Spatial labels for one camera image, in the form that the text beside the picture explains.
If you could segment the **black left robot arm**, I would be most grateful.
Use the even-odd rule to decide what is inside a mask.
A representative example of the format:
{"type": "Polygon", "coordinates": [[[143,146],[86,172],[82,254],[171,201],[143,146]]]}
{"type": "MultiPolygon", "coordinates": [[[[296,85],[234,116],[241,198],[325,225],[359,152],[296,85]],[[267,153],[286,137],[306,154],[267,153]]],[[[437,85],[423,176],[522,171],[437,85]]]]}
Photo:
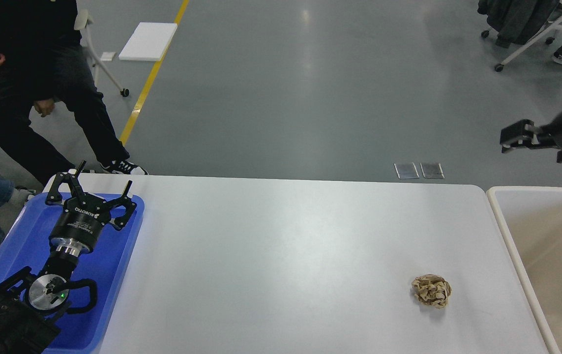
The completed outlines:
{"type": "Polygon", "coordinates": [[[61,334],[63,316],[99,305],[98,277],[105,272],[95,269],[80,278],[79,260],[95,251],[106,226],[124,229],[139,204],[130,195],[132,181],[112,199],[83,190],[84,167],[56,174],[49,191],[36,196],[57,219],[42,269],[34,273],[25,266],[0,282],[0,354],[41,354],[61,334]]]}

